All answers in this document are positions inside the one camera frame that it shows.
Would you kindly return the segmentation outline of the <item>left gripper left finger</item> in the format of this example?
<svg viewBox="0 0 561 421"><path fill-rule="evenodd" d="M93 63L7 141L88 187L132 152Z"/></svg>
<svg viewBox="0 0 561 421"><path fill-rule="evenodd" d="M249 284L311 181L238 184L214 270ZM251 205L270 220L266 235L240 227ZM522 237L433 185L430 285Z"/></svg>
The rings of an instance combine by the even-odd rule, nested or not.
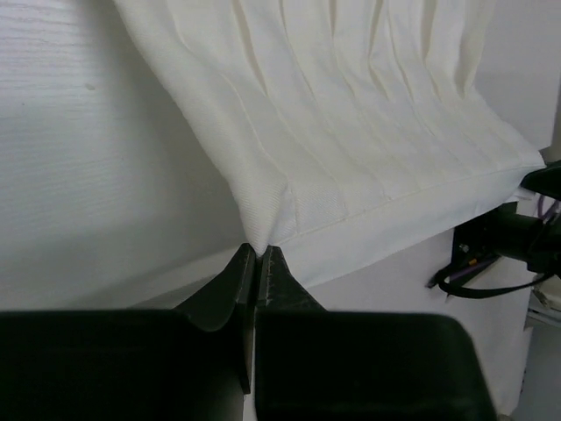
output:
<svg viewBox="0 0 561 421"><path fill-rule="evenodd" d="M172 309L3 312L2 419L241 419L255 263L242 245Z"/></svg>

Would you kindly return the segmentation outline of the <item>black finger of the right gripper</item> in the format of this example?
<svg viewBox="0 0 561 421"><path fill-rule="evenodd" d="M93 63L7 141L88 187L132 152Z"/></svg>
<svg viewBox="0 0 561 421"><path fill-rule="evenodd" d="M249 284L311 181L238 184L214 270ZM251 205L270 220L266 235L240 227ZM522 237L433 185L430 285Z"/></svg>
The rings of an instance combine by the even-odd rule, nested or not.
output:
<svg viewBox="0 0 561 421"><path fill-rule="evenodd" d="M527 174L521 187L542 196L561 196L561 161L550 162L545 168Z"/></svg>

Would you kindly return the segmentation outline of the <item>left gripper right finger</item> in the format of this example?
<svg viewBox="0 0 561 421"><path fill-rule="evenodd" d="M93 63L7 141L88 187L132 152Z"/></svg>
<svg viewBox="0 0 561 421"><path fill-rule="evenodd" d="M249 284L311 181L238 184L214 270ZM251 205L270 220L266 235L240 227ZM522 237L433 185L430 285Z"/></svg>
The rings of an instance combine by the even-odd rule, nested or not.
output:
<svg viewBox="0 0 561 421"><path fill-rule="evenodd" d="M495 420L472 339L437 314L326 310L263 255L255 315L260 420Z"/></svg>

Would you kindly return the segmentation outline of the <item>white pleated skirt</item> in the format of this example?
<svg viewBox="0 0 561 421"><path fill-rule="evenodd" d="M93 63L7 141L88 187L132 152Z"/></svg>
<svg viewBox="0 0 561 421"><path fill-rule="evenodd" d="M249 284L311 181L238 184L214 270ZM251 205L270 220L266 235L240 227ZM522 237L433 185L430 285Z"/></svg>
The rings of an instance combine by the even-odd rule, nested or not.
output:
<svg viewBox="0 0 561 421"><path fill-rule="evenodd" d="M473 81L491 1L119 1L228 182L305 286L482 215L543 166Z"/></svg>

